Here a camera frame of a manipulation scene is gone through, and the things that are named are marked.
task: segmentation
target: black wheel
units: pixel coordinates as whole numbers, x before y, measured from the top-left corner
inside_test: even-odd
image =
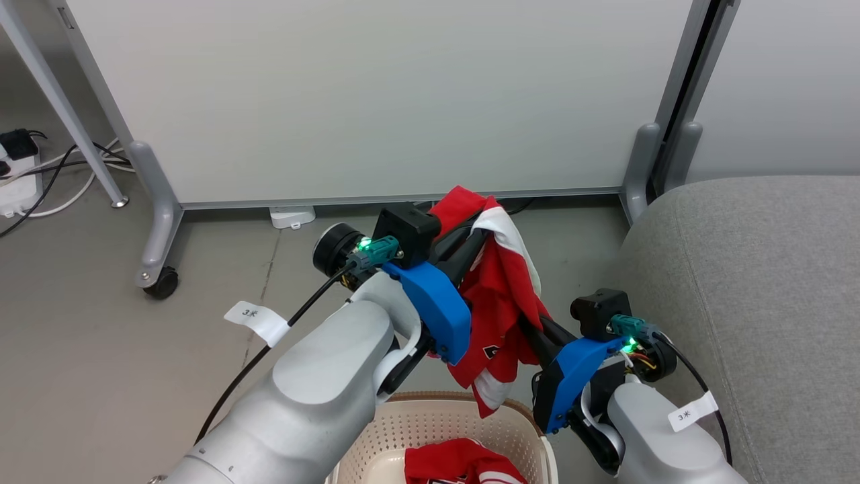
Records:
[[[176,269],[165,265],[162,267],[161,274],[158,275],[158,280],[148,288],[144,288],[144,292],[153,299],[167,299],[176,291],[176,286],[179,285],[179,274]]]

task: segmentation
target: gray floor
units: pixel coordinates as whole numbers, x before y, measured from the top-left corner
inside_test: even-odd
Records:
[[[73,194],[86,170],[64,174],[46,207]],[[111,209],[98,183],[68,210],[33,220],[0,240],[0,468],[7,482],[146,482],[193,443],[213,402],[262,342],[223,320],[236,301],[262,301],[288,316],[323,281],[310,250],[340,220],[371,231],[373,208],[321,210],[301,230],[272,228],[265,210],[195,213],[172,258],[181,286],[152,301],[132,276],[151,209],[132,175],[132,198]],[[605,283],[626,232],[611,199],[537,202],[515,215],[556,319]],[[8,224],[0,221],[0,229]],[[346,298],[326,294],[251,376],[259,377]],[[535,368],[523,367],[512,397],[528,402]],[[405,390],[458,389],[437,361],[423,362]],[[571,432],[551,438],[561,482],[609,482]]]

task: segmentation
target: red clothing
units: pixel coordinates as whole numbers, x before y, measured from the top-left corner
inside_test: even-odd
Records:
[[[507,457],[470,438],[406,449],[407,484],[528,484]]]
[[[517,377],[518,362],[538,364],[517,320],[522,313],[543,330],[539,316],[547,314],[540,301],[540,279],[525,244],[505,209],[490,196],[484,198],[456,187],[431,213],[442,221],[443,234],[478,211],[472,230],[493,232],[479,263],[466,275],[460,294],[471,305],[469,349],[457,366],[448,366],[461,387],[472,386],[481,417],[495,412],[505,401]]]

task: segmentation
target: white stripe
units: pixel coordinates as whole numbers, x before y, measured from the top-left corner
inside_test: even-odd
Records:
[[[519,479],[514,478],[510,474],[505,474],[504,472],[488,470],[487,472],[481,472],[478,475],[478,480],[481,482],[489,481],[490,479],[493,479],[495,481],[507,482],[508,484],[523,484],[519,481]]]
[[[531,262],[529,252],[525,249],[525,242],[519,235],[517,226],[513,224],[511,216],[505,212],[502,207],[493,207],[489,210],[484,210],[478,215],[475,224],[472,225],[472,231],[476,228],[492,230],[495,236],[495,243],[499,247],[508,249],[523,257],[525,265],[529,268],[529,278],[531,278],[531,288],[534,289],[535,295],[540,297],[540,277],[538,270],[535,269],[535,264]]]
[[[511,385],[513,385],[513,382],[499,382],[486,368],[473,383],[484,405],[493,410],[497,410],[501,404],[505,403],[505,399],[511,393]]]

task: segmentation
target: blue gripper part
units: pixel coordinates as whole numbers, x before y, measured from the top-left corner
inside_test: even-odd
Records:
[[[471,313],[448,276],[427,262],[411,269],[386,263],[382,270],[400,278],[403,292],[436,340],[436,354],[450,364],[460,363],[469,349]]]
[[[580,396],[586,383],[591,381],[600,365],[612,353],[618,352],[624,346],[625,338],[612,341],[595,341],[579,338],[565,344],[556,361],[562,369],[564,378],[556,389],[556,399],[552,402],[552,414],[547,425],[547,433],[558,431],[567,422],[568,410]]]

